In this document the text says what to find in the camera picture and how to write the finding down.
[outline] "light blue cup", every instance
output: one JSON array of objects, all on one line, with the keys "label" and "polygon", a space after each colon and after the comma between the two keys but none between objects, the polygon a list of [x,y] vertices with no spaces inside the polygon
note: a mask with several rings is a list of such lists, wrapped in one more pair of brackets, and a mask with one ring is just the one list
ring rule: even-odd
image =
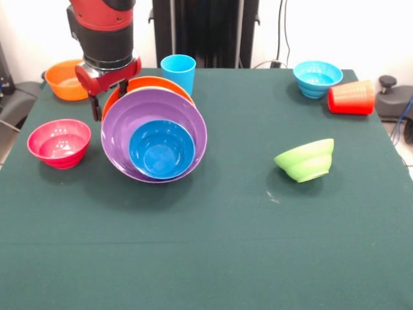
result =
[{"label": "light blue cup", "polygon": [[163,77],[177,83],[189,95],[194,87],[195,67],[195,59],[188,55],[170,55],[161,61]]},{"label": "light blue cup", "polygon": [[304,96],[313,99],[324,97],[330,87],[343,79],[338,67],[323,61],[305,61],[298,64],[293,73]]}]

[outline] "plastic cup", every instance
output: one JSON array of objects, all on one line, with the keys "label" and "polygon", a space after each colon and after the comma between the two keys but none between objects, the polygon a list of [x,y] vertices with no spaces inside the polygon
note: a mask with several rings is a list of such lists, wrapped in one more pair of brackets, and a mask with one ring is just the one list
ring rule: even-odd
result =
[{"label": "plastic cup", "polygon": [[338,85],[328,91],[328,108],[331,113],[371,114],[376,95],[371,81]]},{"label": "plastic cup", "polygon": [[192,95],[194,87],[196,61],[188,55],[170,55],[162,59],[163,77],[177,83]]}]

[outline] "red cup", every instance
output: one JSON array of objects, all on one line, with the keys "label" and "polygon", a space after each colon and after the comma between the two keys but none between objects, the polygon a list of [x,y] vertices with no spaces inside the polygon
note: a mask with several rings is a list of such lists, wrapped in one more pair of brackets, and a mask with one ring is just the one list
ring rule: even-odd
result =
[{"label": "red cup", "polygon": [[331,87],[328,91],[328,108],[331,113],[371,114],[376,95],[371,81],[347,83]]}]

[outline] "floor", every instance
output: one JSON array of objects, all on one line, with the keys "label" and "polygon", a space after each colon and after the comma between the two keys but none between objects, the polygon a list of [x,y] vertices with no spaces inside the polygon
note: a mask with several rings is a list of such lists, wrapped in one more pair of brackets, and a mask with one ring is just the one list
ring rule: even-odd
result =
[{"label": "floor", "polygon": [[0,123],[0,169],[13,148],[18,133]]},{"label": "floor", "polygon": [[[386,131],[388,135],[392,132],[395,123],[383,123],[384,127],[386,128]],[[403,138],[403,132],[405,129],[405,124],[402,124],[401,126],[401,137],[399,143],[395,146],[397,152],[399,155],[403,158],[405,161],[405,165],[407,166],[409,172],[410,172],[410,177],[413,179],[413,145],[407,145],[405,143],[405,140]]]},{"label": "floor", "polygon": [[[392,132],[394,123],[383,123],[388,135]],[[413,145],[407,145],[403,139],[404,124],[401,127],[401,137],[399,143],[396,145],[396,150],[399,155],[404,159],[406,165],[408,166],[410,176],[413,179]],[[18,133],[13,131],[0,123],[0,169],[5,163],[7,156],[12,150],[13,144],[18,137]]]}]

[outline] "pink bowl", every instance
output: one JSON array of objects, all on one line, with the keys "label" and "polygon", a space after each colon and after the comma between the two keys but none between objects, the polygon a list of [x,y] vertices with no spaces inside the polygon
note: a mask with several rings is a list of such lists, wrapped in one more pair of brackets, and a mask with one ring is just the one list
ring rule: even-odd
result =
[{"label": "pink bowl", "polygon": [[36,128],[27,139],[28,150],[56,169],[75,167],[85,156],[92,132],[76,119],[57,119]]}]

